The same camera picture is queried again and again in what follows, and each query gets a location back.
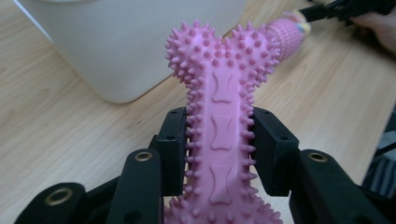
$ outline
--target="bone-shaped chew toy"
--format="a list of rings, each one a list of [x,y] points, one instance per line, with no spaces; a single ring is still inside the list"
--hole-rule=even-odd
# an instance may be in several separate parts
[[[232,38],[215,38],[208,24],[182,23],[167,39],[166,59],[190,89],[187,111],[189,156],[184,194],[165,208],[165,223],[282,223],[280,214],[256,196],[248,144],[254,133],[256,87],[274,65],[300,47],[304,30],[290,19],[254,29],[238,25]]]

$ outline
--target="black tool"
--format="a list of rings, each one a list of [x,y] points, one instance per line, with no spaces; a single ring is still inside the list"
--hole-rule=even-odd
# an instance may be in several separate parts
[[[17,224],[163,224],[163,196],[182,193],[186,110],[170,111],[147,149],[127,158],[122,174],[85,192],[77,183],[39,193]],[[396,223],[396,199],[355,185],[330,155],[298,148],[299,140],[271,112],[253,110],[256,170],[271,196],[290,195],[296,224]]]
[[[394,0],[336,0],[328,5],[318,4],[300,9],[307,21],[338,18],[350,25],[349,18],[374,11],[384,15],[395,7]]]

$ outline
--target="wood grain surface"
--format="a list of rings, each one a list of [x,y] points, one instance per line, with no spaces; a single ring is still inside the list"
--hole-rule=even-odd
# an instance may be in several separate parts
[[[303,0],[248,0],[255,26]],[[149,145],[186,89],[169,77],[139,99],[99,98],[11,0],[0,0],[0,223],[12,223],[43,189],[93,189],[120,175],[129,153]],[[300,139],[333,155],[360,183],[396,100],[396,61],[337,20],[316,21],[301,50],[255,92]],[[260,195],[292,223],[287,198]]]

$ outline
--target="human hand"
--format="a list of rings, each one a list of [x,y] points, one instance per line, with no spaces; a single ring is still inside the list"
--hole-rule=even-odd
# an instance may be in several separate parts
[[[396,7],[388,15],[369,12],[359,17],[350,18],[359,27],[372,30],[379,43],[396,54]]]

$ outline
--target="white container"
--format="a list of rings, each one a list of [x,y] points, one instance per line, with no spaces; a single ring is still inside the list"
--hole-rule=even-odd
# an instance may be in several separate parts
[[[172,72],[166,37],[182,21],[231,30],[246,0],[14,0],[104,99],[130,102]]]

